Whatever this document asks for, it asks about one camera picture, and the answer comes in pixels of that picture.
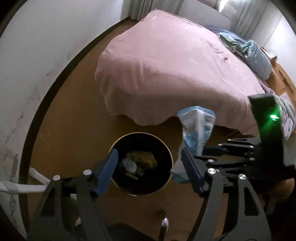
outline black trash can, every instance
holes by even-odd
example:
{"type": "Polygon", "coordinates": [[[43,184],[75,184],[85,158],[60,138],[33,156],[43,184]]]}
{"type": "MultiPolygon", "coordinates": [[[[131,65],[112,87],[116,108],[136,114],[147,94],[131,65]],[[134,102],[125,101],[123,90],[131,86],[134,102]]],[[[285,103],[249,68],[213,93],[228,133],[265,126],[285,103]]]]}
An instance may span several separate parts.
{"type": "Polygon", "coordinates": [[[119,138],[112,148],[117,149],[119,162],[131,151],[151,152],[157,161],[157,167],[146,170],[138,180],[127,176],[126,171],[117,166],[112,180],[124,192],[133,196],[146,196],[164,188],[169,182],[173,158],[165,143],[156,136],[141,132],[130,133],[119,138]]]}

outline pink blanket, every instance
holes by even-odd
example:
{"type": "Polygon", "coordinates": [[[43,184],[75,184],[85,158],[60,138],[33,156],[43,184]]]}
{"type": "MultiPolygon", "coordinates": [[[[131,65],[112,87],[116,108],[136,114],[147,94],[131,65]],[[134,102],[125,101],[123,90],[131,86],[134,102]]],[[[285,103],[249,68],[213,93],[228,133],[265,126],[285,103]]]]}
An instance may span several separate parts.
{"type": "Polygon", "coordinates": [[[247,97],[264,93],[255,75],[214,33],[170,13],[153,10],[115,37],[95,77],[110,115],[157,125],[198,105],[216,125],[258,134],[247,97]]]}

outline white wall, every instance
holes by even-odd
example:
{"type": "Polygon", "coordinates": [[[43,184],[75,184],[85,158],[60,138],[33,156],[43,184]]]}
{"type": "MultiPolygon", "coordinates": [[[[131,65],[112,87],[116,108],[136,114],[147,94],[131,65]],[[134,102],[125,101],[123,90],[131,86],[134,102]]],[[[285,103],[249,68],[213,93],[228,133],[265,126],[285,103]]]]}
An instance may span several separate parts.
{"type": "Polygon", "coordinates": [[[269,1],[251,39],[254,40],[259,47],[263,47],[272,36],[281,17],[282,14],[279,9],[269,1]]]}
{"type": "MultiPolygon", "coordinates": [[[[61,71],[93,39],[128,17],[130,0],[28,0],[0,38],[0,180],[17,182],[34,114],[61,71]]],[[[25,237],[17,195],[0,203],[25,237]]]]}
{"type": "Polygon", "coordinates": [[[264,48],[272,50],[278,56],[277,62],[296,86],[296,35],[284,16],[264,48]]]}
{"type": "Polygon", "coordinates": [[[187,18],[204,27],[217,27],[230,30],[232,21],[217,10],[197,1],[185,0],[179,16],[187,18]]]}

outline wooden floor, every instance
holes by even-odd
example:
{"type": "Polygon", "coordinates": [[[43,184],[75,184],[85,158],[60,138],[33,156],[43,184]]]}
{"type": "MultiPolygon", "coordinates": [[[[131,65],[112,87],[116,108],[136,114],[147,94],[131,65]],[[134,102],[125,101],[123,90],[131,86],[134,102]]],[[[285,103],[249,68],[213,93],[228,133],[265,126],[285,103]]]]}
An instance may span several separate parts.
{"type": "MultiPolygon", "coordinates": [[[[176,160],[182,139],[182,127],[177,118],[170,118],[157,126],[138,126],[125,116],[110,116],[94,79],[97,60],[107,44],[135,23],[126,21],[92,49],[53,100],[42,122],[30,164],[44,176],[81,175],[83,170],[91,169],[98,160],[103,159],[119,137],[137,131],[159,137],[176,160]]],[[[209,144],[226,139],[224,129],[215,127],[209,144]]],[[[40,197],[41,194],[28,195],[30,218],[40,197]]],[[[98,204],[108,224],[127,223],[154,239],[157,239],[160,228],[157,212],[165,210],[170,214],[166,240],[183,241],[195,223],[202,200],[190,185],[171,180],[165,188],[146,197],[129,196],[112,183],[108,193],[98,199],[98,204]]],[[[226,201],[225,196],[216,236],[223,227],[226,201]]]]}

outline blue gripper pad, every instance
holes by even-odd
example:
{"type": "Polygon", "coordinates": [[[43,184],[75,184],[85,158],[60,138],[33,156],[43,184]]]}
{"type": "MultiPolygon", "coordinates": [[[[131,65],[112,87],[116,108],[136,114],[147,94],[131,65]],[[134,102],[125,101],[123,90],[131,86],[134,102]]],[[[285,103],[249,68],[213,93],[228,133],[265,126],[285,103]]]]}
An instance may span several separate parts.
{"type": "Polygon", "coordinates": [[[107,192],[111,177],[118,163],[118,151],[112,149],[106,159],[99,161],[92,172],[98,179],[98,185],[94,190],[98,196],[107,192]]]}

